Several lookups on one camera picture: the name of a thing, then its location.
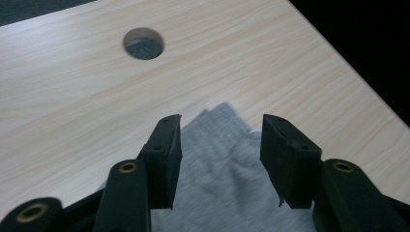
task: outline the wooden table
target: wooden table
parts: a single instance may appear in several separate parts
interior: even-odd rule
[[[164,52],[131,58],[133,28]],[[410,203],[410,131],[288,2],[100,0],[0,28],[0,218],[43,196],[64,206],[133,159],[157,121],[229,102],[250,127],[288,119]]]

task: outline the gray cloth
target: gray cloth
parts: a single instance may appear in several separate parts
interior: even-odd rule
[[[152,231],[315,231],[311,210],[278,206],[260,138],[228,103],[184,127],[174,209],[151,211]]]

